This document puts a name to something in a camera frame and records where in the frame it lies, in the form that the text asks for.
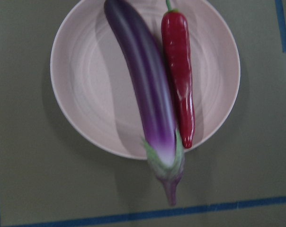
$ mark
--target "pepper stem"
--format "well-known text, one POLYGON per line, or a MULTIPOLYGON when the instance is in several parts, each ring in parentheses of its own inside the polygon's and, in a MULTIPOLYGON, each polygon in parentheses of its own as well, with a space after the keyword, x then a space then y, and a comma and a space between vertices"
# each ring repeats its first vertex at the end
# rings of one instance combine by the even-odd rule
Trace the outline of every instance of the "pepper stem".
POLYGON ((168 8, 168 11, 172 11, 170 0, 166 0, 166 5, 167 5, 167 8, 168 8))

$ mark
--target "white bowl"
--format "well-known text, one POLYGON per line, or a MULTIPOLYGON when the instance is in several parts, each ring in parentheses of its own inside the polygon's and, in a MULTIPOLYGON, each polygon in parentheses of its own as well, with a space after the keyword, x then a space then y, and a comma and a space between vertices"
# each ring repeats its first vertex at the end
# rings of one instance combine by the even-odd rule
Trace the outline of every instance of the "white bowl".
MULTIPOLYGON (((129 2, 160 43, 165 1, 129 2)), ((207 1, 172 3, 187 17, 190 30, 194 149, 228 117, 239 89, 240 60, 230 29, 207 1)), ((87 140, 119 156, 146 159, 129 71, 103 4, 82 0, 61 24, 51 54, 54 94, 68 121, 87 140)))

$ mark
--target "red chili pepper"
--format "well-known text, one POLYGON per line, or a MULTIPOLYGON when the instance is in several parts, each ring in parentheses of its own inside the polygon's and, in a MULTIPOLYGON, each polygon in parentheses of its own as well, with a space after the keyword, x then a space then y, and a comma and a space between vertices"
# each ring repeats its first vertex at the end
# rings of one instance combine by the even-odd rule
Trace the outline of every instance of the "red chili pepper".
POLYGON ((195 132, 195 111, 192 97, 192 70, 188 23, 183 14, 171 9, 161 23, 163 49, 173 84, 173 96, 179 130, 185 148, 192 147, 195 132))

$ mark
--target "blue tape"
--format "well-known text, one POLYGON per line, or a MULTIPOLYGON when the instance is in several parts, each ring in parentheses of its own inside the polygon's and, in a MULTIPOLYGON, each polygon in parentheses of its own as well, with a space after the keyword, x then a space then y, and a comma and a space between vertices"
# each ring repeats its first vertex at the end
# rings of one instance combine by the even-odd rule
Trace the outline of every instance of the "blue tape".
POLYGON ((282 51, 286 53, 286 22, 282 0, 276 0, 277 21, 279 23, 282 51))
POLYGON ((77 227, 285 204, 286 196, 9 227, 77 227))

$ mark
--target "green calyx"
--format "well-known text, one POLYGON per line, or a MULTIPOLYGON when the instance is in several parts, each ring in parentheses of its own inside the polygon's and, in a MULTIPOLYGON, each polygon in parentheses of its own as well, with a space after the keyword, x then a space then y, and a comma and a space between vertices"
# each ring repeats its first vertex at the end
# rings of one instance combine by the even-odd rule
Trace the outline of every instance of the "green calyx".
POLYGON ((171 7, 170 0, 166 0, 166 5, 167 5, 167 8, 168 8, 168 12, 178 12, 177 9, 173 9, 171 7))
POLYGON ((156 176, 160 179, 174 180, 183 171, 184 151, 183 151, 181 135, 178 130, 176 130, 175 135, 176 135, 176 156, 171 166, 167 166, 166 164, 164 164, 159 158, 157 151, 153 149, 146 140, 143 140, 143 144, 147 153, 147 161, 152 170, 155 172, 156 176))

